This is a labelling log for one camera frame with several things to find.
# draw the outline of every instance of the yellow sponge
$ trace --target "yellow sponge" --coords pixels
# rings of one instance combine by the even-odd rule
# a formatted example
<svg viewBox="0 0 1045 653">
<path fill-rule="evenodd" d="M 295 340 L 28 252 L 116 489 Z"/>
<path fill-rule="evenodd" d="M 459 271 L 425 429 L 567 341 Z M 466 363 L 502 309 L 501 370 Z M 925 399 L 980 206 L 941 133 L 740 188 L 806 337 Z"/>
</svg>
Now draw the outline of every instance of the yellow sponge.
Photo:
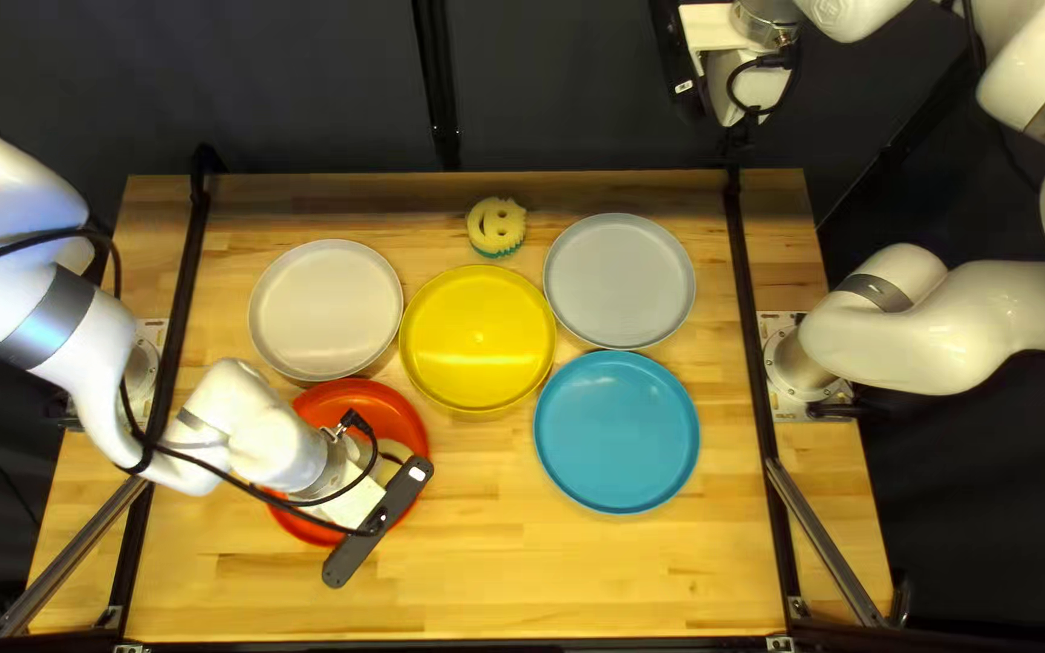
<svg viewBox="0 0 1045 653">
<path fill-rule="evenodd" d="M 466 215 L 470 244 L 489 258 L 509 256 L 526 237 L 526 209 L 514 201 L 486 197 L 473 205 Z"/>
</svg>

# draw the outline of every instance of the butcher block tabletop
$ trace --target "butcher block tabletop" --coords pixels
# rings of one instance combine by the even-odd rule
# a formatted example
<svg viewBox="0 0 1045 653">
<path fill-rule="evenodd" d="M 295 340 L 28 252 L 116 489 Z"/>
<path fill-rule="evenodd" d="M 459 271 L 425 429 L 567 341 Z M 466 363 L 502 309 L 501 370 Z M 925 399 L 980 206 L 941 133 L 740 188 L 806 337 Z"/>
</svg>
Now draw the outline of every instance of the butcher block tabletop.
<svg viewBox="0 0 1045 653">
<path fill-rule="evenodd" d="M 666 366 L 700 418 L 696 470 L 652 512 L 608 517 L 545 476 L 531 430 L 536 396 L 470 422 L 409 382 L 397 343 L 359 375 L 404 395 L 423 419 L 436 475 L 349 584 L 321 580 L 327 552 L 281 530 L 261 503 L 222 485 L 208 496 L 157 488 L 127 616 L 144 642 L 570 639 L 753 635 L 785 628 L 758 434 L 737 312 L 722 170 L 219 176 L 183 347 L 173 412 L 206 368 L 248 360 L 291 400 L 304 389 L 254 351 L 248 304 L 269 263 L 298 244 L 346 238 L 393 265 L 405 301 L 443 271 L 492 262 L 542 288 L 542 262 L 579 218 L 655 219 L 696 269 L 696 303 L 674 335 L 641 353 Z M 124 304 L 169 318 L 189 215 L 187 177 L 129 179 L 116 230 Z M 513 256 L 481 257 L 466 211 L 486 196 L 529 209 Z M 826 280 L 800 170 L 749 170 L 742 206 L 759 310 L 808 310 Z M 310 288 L 315 294 L 317 288 Z M 593 349 L 559 327 L 554 370 Z M 880 608 L 892 594 L 854 423 L 776 426 L 782 460 Z M 86 436 L 68 433 L 31 578 L 121 483 Z M 107 605 L 122 519 L 31 624 L 82 630 Z M 845 620 L 832 578 L 793 526 L 803 597 Z"/>
</svg>

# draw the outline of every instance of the red plate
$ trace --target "red plate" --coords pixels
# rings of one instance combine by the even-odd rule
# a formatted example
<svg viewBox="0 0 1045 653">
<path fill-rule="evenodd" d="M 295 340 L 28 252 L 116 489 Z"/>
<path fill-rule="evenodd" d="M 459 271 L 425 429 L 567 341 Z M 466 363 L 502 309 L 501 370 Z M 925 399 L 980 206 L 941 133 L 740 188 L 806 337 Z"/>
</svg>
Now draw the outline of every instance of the red plate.
<svg viewBox="0 0 1045 653">
<path fill-rule="evenodd" d="M 302 420 L 314 426 L 335 426 L 346 410 L 354 409 L 370 423 L 378 439 L 399 441 L 416 456 L 429 458 L 426 427 L 421 423 L 418 412 L 397 391 L 369 378 L 340 378 L 322 383 L 301 393 L 293 400 L 293 409 Z M 414 506 L 401 513 L 401 517 L 405 517 L 411 510 L 414 510 Z M 273 518 L 281 528 L 303 542 L 335 546 L 345 537 L 336 531 L 310 524 L 272 506 L 269 506 L 269 512 L 272 512 Z M 394 527 L 397 527 L 398 521 L 395 521 Z"/>
</svg>

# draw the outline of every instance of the blue plate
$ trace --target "blue plate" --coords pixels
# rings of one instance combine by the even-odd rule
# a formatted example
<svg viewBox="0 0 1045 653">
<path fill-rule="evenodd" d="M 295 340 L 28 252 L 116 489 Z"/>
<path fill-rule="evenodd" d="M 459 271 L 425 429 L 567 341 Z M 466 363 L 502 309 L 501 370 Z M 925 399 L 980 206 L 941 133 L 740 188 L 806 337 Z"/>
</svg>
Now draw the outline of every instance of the blue plate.
<svg viewBox="0 0 1045 653">
<path fill-rule="evenodd" d="M 661 365 L 626 351 L 567 363 L 534 412 L 534 444 L 567 496 L 609 514 L 635 514 L 675 496 L 700 451 L 688 391 Z"/>
</svg>

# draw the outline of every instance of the plate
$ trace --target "plate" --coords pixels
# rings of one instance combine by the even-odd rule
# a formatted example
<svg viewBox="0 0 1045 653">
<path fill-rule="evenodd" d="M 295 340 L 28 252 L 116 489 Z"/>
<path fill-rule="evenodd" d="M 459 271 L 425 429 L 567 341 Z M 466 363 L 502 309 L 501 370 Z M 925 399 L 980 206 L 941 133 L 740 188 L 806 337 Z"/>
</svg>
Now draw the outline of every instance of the plate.
<svg viewBox="0 0 1045 653">
<path fill-rule="evenodd" d="M 564 365 L 534 412 L 547 475 L 598 512 L 636 514 L 688 483 L 700 422 L 688 391 L 644 355 L 597 351 Z"/>
<path fill-rule="evenodd" d="M 394 341 L 400 320 L 396 272 L 353 240 L 315 240 L 284 252 L 249 301 L 256 353 L 299 381 L 358 372 Z"/>
<path fill-rule="evenodd" d="M 435 276 L 405 309 L 401 364 L 421 393 L 484 414 L 537 389 L 555 355 L 555 319 L 530 281 L 493 264 Z"/>
<path fill-rule="evenodd" d="M 679 329 L 696 274 L 679 240 L 626 213 L 576 221 L 547 252 L 542 286 L 555 318 L 606 349 L 644 349 Z"/>
<path fill-rule="evenodd" d="M 429 458 L 426 427 L 421 423 L 418 412 L 404 396 L 377 381 L 368 378 L 342 378 L 322 383 L 299 394 L 293 400 L 293 409 L 302 420 L 318 427 L 335 426 L 346 410 L 354 409 L 374 429 L 378 445 L 381 445 L 382 440 L 394 440 L 409 447 L 416 456 Z M 394 527 L 405 518 L 410 510 L 401 513 Z M 310 524 L 272 506 L 269 506 L 269 512 L 281 528 L 303 542 L 335 546 L 345 538 L 336 531 Z"/>
</svg>

